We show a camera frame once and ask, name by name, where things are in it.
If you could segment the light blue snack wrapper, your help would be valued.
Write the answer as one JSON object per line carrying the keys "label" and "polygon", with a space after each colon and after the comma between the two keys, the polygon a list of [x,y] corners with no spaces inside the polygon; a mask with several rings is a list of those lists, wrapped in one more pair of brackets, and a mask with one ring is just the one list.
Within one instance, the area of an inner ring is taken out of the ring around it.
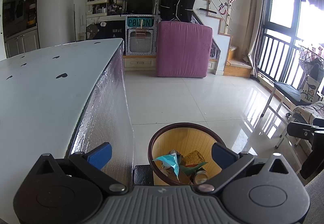
{"label": "light blue snack wrapper", "polygon": [[180,166],[178,163],[178,154],[177,153],[162,155],[162,156],[155,158],[153,161],[161,161],[162,164],[166,164],[169,167],[173,168],[176,178],[179,180],[178,175],[180,172]]}

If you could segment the wooden trash bin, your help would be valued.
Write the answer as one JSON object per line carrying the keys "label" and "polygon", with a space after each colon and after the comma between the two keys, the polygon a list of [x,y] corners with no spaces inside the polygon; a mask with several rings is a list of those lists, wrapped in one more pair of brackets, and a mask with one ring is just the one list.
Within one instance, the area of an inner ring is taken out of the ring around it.
{"label": "wooden trash bin", "polygon": [[190,176],[183,172],[176,177],[173,168],[163,168],[163,163],[155,158],[177,151],[182,157],[186,157],[193,151],[198,151],[206,162],[201,168],[212,178],[221,172],[211,156],[211,148],[214,143],[225,145],[223,140],[212,130],[203,125],[194,123],[174,123],[162,127],[151,138],[148,145],[148,160],[153,171],[154,184],[166,185],[189,185],[192,184]]}

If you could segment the pink upright mattress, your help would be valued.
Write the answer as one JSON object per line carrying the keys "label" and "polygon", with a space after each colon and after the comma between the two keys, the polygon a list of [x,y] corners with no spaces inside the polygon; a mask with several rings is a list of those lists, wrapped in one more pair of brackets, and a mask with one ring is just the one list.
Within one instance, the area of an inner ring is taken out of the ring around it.
{"label": "pink upright mattress", "polygon": [[206,77],[212,41],[213,29],[208,26],[161,21],[157,37],[157,76]]}

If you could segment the white metal crate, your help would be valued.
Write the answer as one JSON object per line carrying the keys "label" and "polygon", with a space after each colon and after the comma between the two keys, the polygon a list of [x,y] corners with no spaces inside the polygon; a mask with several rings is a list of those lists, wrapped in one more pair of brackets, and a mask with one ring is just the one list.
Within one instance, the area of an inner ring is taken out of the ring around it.
{"label": "white metal crate", "polygon": [[156,30],[131,28],[126,30],[126,56],[156,55]]}

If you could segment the black chalkboard sign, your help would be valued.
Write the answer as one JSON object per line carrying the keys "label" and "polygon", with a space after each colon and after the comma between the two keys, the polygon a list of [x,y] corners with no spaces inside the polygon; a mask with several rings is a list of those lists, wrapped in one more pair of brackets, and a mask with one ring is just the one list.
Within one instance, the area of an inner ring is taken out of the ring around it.
{"label": "black chalkboard sign", "polygon": [[86,28],[87,40],[122,38],[125,40],[125,21],[104,21],[93,23]]}

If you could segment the teal poison sign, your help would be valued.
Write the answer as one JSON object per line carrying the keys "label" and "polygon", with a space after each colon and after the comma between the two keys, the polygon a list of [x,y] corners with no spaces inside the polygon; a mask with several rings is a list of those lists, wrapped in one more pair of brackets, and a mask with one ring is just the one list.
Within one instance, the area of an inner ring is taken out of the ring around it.
{"label": "teal poison sign", "polygon": [[126,28],[153,28],[155,24],[154,16],[128,16],[126,18]]}

